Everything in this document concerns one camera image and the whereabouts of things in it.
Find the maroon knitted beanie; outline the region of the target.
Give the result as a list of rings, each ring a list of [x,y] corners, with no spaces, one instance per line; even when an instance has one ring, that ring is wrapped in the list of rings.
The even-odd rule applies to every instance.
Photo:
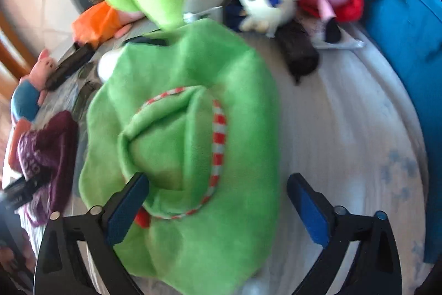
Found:
[[[52,213],[63,213],[70,200],[79,139],[79,125],[67,110],[55,114],[42,129],[24,132],[17,158],[26,180],[41,187],[25,205],[33,227],[45,225]]]

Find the green plush hat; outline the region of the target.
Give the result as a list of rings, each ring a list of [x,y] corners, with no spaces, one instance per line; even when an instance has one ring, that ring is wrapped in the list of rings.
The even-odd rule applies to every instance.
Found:
[[[149,223],[115,247],[127,271],[182,294],[233,294],[277,229],[275,81],[256,50],[210,19],[119,49],[88,107],[81,198],[105,204],[145,174]]]

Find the pink tissue pack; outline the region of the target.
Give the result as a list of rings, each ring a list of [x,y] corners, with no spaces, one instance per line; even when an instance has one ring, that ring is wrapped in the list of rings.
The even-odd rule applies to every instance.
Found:
[[[31,129],[31,122],[20,118],[14,128],[8,158],[9,166],[20,174],[26,174],[30,168],[34,158],[34,140],[35,132]]]

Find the blue pig plush toy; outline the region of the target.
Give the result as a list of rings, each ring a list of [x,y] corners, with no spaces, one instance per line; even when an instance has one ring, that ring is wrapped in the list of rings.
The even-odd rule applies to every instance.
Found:
[[[56,71],[56,67],[56,60],[44,49],[30,73],[20,79],[10,100],[10,113],[14,124],[22,118],[29,122],[34,121],[48,94],[46,82]]]

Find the orange pig plush toy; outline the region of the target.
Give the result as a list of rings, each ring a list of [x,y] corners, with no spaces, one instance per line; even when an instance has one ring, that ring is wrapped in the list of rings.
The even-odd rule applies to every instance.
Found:
[[[142,12],[118,11],[102,1],[80,14],[72,23],[73,41],[80,45],[88,43],[97,49],[112,38],[123,37],[134,22],[142,18]]]

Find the blue felt storage bin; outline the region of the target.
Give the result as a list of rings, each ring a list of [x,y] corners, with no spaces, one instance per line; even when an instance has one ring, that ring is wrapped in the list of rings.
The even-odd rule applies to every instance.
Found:
[[[419,118],[429,181],[424,260],[435,263],[441,256],[441,0],[365,0],[361,23]]]

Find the small white plush toy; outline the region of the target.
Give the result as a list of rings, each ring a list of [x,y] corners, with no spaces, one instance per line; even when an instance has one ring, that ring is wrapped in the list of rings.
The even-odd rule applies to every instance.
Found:
[[[290,22],[298,0],[239,0],[245,14],[238,25],[241,32],[259,32],[274,37],[277,29]]]

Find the wooden door frame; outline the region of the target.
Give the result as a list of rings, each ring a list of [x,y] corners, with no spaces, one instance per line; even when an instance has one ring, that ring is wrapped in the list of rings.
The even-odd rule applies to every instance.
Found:
[[[1,97],[9,101],[19,80],[28,75],[35,57],[1,13]]]

